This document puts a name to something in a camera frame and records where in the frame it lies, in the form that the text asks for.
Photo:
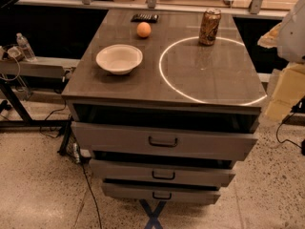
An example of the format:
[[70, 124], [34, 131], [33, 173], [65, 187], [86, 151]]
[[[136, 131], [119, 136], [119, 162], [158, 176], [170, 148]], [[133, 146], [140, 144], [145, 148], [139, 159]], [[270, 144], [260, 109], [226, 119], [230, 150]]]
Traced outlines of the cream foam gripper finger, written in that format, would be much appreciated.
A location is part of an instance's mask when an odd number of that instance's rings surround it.
[[288, 64], [279, 74], [264, 116], [271, 121], [281, 122], [304, 96], [304, 60], [288, 58]]

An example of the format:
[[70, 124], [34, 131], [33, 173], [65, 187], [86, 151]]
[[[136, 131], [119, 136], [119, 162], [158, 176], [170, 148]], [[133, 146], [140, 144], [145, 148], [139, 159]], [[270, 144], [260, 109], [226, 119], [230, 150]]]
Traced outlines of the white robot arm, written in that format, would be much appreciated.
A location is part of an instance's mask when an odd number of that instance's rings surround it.
[[277, 55], [288, 61], [281, 71], [265, 116], [282, 121], [305, 96], [305, 0], [298, 0], [283, 20], [262, 35], [257, 44], [276, 48]]

